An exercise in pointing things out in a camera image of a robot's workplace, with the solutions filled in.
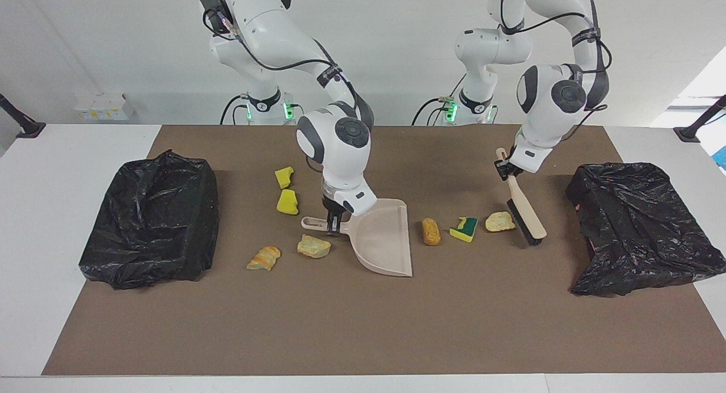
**black plastic bag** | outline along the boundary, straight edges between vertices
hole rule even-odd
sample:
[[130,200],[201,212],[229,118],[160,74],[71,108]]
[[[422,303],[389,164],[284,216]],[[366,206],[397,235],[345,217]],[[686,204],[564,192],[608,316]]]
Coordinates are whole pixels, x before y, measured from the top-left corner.
[[114,289],[196,280],[212,266],[219,227],[209,163],[168,150],[121,166],[78,265]]
[[592,257],[573,293],[625,295],[726,272],[723,254],[658,166],[582,165],[566,193],[578,210]]

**brush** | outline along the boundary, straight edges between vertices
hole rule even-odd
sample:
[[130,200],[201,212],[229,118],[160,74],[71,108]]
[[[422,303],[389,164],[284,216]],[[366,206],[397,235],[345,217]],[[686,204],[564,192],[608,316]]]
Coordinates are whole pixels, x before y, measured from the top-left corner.
[[[506,159],[506,150],[504,148],[497,149],[497,158],[499,160]],[[532,205],[529,204],[529,200],[527,200],[522,189],[519,189],[517,178],[510,175],[506,178],[506,183],[509,185],[509,191],[512,196],[506,202],[506,205],[509,206],[517,227],[522,230],[522,234],[524,234],[524,238],[526,238],[530,246],[538,246],[542,243],[542,239],[547,237],[545,227],[542,226],[542,222],[540,222],[537,213],[532,209]]]

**white table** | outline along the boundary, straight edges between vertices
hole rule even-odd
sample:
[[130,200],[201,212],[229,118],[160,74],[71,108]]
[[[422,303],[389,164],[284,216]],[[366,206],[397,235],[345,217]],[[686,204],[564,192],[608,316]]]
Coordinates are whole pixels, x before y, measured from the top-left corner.
[[[78,259],[119,166],[145,158],[160,126],[49,125],[0,158],[0,391],[726,390],[726,373],[668,375],[400,375],[399,377],[41,377],[85,279]],[[663,168],[711,242],[726,250],[726,176],[670,129],[607,128],[626,162]],[[726,276],[697,283],[726,334]]]

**dustpan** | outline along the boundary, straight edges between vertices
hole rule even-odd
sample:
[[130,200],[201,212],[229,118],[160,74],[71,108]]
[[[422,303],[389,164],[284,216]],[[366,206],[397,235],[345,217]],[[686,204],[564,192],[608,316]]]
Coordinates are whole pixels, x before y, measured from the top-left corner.
[[[323,219],[303,217],[303,228],[327,232]],[[340,224],[340,232],[351,238],[353,251],[364,267],[378,274],[413,277],[406,204],[378,199],[363,215],[353,215]]]

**brown table surface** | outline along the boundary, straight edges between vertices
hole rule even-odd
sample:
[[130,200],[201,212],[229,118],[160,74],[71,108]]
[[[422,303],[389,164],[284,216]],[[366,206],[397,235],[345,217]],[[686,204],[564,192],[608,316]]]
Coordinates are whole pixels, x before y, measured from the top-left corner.
[[[212,269],[197,282],[114,291],[87,282],[46,375],[359,375],[460,373],[705,373],[726,371],[726,342],[695,287],[576,297],[588,266],[564,190],[582,163],[620,161],[601,127],[583,127],[521,186],[549,232],[474,242],[450,237],[458,217],[506,210],[492,165],[516,126],[374,129],[366,179],[408,205],[413,278],[356,260],[347,238],[329,256],[296,253],[303,215],[324,217],[320,176],[290,127],[164,126],[163,150],[205,158],[220,187]],[[301,214],[275,211],[274,171],[293,166]],[[442,229],[427,247],[420,220]],[[271,272],[244,269],[262,246],[280,248]]]

